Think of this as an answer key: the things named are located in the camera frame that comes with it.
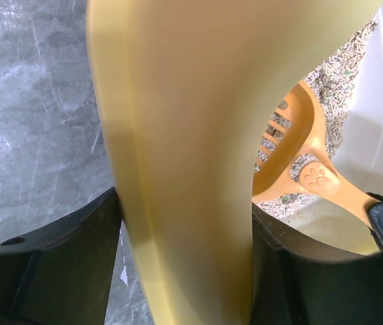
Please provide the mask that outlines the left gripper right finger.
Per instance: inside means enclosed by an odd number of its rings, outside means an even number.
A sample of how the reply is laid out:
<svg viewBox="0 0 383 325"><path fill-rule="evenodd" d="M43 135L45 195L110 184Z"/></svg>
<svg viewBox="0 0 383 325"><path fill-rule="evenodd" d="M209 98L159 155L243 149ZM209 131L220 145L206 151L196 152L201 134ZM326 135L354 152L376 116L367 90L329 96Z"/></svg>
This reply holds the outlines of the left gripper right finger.
<svg viewBox="0 0 383 325"><path fill-rule="evenodd" d="M383 251L351 253L252 209L253 324L383 324Z"/></svg>

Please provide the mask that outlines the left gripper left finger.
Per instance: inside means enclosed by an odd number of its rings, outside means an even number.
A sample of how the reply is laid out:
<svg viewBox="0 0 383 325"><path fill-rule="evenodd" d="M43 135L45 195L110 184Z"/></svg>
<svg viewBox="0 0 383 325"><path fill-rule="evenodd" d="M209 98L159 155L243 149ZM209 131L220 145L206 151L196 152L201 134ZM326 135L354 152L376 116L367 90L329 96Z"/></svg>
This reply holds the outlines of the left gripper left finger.
<svg viewBox="0 0 383 325"><path fill-rule="evenodd" d="M109 189L0 244L0 324L103 324L122 221Z"/></svg>

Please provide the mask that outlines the orange litter scoop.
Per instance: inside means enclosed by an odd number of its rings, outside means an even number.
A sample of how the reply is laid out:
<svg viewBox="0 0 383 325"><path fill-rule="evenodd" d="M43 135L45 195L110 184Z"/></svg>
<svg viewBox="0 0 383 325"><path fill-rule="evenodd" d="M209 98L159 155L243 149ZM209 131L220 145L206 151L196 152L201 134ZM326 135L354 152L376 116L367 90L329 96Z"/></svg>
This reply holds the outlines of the orange litter scoop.
<svg viewBox="0 0 383 325"><path fill-rule="evenodd" d="M263 138L275 145L261 146L267 155L253 177L252 201L273 200L284 194L318 195L356 216L369 228L368 209L377 199L362 192L334 168L325 146L325 117L313 90L300 81L285 97L287 108L275 112L291 122L286 129L273 120L268 125L283 134L281 140L268 132Z"/></svg>

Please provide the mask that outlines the yellow litter box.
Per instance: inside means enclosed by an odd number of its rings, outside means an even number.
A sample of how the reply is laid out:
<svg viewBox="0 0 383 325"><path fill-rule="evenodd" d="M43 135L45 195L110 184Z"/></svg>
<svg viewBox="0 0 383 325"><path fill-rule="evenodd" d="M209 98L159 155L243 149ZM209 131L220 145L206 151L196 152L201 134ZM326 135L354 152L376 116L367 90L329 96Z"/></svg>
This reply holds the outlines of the yellow litter box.
<svg viewBox="0 0 383 325"><path fill-rule="evenodd" d="M314 194L252 201L263 138L382 1L89 1L87 47L135 267L156 324L253 324L252 209L359 255L368 227Z"/></svg>

